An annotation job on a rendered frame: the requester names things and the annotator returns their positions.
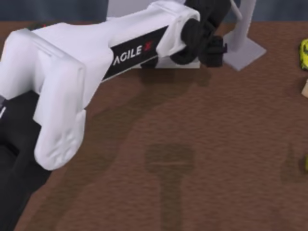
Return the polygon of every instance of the red x logo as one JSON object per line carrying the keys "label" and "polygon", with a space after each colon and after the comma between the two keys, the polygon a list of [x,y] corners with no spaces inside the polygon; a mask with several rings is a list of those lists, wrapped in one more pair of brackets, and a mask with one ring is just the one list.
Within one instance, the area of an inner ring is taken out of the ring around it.
{"label": "red x logo", "polygon": [[151,49],[152,43],[153,43],[153,41],[147,42],[147,43],[145,44],[143,50],[144,50],[144,51],[148,51],[149,49]]}

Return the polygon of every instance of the gray background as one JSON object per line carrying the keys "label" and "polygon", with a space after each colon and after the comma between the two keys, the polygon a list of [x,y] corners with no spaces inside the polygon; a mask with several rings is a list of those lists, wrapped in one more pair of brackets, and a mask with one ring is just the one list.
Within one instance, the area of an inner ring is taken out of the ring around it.
{"label": "gray background", "polygon": [[[109,15],[131,13],[149,1],[109,0]],[[0,20],[104,21],[107,5],[108,0],[0,0]],[[308,0],[257,0],[254,20],[307,21]],[[225,21],[234,17],[228,15]]]}

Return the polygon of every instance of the black label panel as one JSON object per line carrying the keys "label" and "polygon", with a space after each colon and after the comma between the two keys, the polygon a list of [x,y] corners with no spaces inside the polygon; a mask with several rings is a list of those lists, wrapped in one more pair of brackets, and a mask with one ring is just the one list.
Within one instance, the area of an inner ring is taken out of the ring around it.
{"label": "black label panel", "polygon": [[114,59],[103,80],[157,56],[156,47],[167,28],[168,26],[160,28],[111,47],[114,53]]}

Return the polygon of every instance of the brown table surface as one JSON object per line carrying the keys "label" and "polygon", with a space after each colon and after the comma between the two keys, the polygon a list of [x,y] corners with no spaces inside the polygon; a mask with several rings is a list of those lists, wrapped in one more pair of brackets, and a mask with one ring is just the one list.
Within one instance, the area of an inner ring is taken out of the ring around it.
{"label": "brown table surface", "polygon": [[[0,23],[0,33],[24,26]],[[297,51],[307,31],[253,23],[268,52],[241,72],[132,70],[101,85],[78,154],[16,231],[308,230],[308,75]]]}

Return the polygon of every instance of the white robotic arm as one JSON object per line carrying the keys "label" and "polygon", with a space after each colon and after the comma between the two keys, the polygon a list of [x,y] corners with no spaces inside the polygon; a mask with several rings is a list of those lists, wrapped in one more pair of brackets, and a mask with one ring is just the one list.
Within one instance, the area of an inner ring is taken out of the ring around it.
{"label": "white robotic arm", "polygon": [[[205,49],[221,17],[209,22],[210,11],[202,19],[205,11],[193,8],[198,7],[157,1],[146,10],[100,24],[59,23],[12,32],[0,62],[2,116],[10,100],[29,91],[37,94],[35,160],[46,170],[62,167],[83,141],[85,108],[101,82],[157,57],[187,64]],[[226,52],[223,45],[212,45],[220,48],[215,54]]]}

